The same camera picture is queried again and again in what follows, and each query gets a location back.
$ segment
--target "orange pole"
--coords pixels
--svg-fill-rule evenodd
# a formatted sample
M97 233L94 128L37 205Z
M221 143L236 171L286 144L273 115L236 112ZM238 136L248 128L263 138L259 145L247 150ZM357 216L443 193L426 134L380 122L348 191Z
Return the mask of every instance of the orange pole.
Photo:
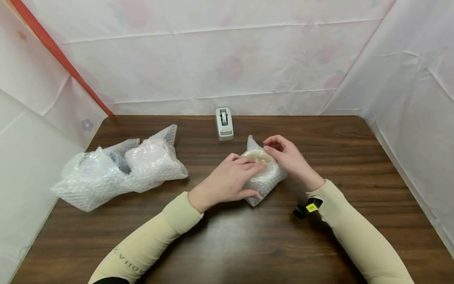
M50 51L50 53L60 62L60 64L68 71L71 76L76 79L76 81L87 91L87 93L99 104L99 106L111 116L114 113L109 110L109 108L101 101L101 99L96 95L92 88L85 82L85 80L80 76L79 72L74 68L71 62L66 58L61 49L57 46L55 41L50 37L47 31L43 26L38 22L38 20L33 16L33 14L28 10L27 6L21 0L11 0L11 4L16 8L18 13L24 18L24 21L29 25L31 30L35 33L38 39L44 44L44 46Z

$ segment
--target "person's left hand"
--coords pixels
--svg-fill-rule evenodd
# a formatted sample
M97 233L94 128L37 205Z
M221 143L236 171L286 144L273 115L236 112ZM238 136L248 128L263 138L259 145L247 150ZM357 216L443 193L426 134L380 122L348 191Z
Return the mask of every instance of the person's left hand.
M243 186L265 169L266 165L263 162L256 163L252 158L231 153L203 182L189 192L189 202L197 211L203 213L221 202L246 197L261 199L257 191L243 189Z

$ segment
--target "bubble wrap package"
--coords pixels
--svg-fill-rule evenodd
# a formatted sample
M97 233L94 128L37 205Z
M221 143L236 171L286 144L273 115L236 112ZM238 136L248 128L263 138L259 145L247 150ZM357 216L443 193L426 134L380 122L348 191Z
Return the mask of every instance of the bubble wrap package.
M145 139L128 139L94 152L80 153L62 170L62 180L50 191L89 212L115 196L145 192L166 180L184 179L188 171L174 148L177 125Z
M260 196L262 197L261 200L254 197L245 198L252 207L255 207L280 181L287 177L287 172L277 164L273 157L267 154L263 148L254 141L252 135L249 135L249 138L247 139L247 150L242 156L251 157L255 159L256 162L264 160L267 166L265 171L253 176L244 185L245 189L254 189L260 193Z
M139 147L126 151L124 157L131 173L122 187L142 193L166 180L187 178L188 170L177 159L173 146L176 133L177 126L171 125L144 140Z

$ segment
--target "white backdrop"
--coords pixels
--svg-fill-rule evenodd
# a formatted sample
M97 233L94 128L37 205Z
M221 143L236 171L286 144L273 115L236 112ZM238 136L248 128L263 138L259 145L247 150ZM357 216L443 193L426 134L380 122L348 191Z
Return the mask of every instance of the white backdrop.
M454 255L454 2L398 0L323 114L367 120Z
M24 0L115 114L317 115L395 0Z
M8 283L56 197L63 165L106 114L0 1L0 283Z

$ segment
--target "yellow label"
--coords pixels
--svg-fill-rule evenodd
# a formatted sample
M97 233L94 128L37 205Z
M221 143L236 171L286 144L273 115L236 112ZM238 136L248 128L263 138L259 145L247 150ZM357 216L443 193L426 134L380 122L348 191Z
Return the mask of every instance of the yellow label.
M317 206L315 206L315 204L313 204L313 203L307 205L306 209L307 209L307 211L309 211L309 213L318 210Z

